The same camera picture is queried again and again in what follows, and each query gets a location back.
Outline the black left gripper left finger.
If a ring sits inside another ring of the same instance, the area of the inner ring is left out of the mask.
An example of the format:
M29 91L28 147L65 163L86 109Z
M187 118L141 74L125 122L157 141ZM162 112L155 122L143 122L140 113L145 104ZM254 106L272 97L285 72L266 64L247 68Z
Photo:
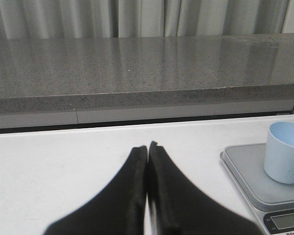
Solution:
M146 146L132 148L125 163L94 198L52 223L47 235L142 235L146 207Z

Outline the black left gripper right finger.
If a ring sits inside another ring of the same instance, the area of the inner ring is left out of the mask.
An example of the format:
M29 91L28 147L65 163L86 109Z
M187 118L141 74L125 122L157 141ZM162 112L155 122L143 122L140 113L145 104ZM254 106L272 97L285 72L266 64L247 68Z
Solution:
M157 235L260 235L252 221L196 187L162 146L152 142L147 164L151 224Z

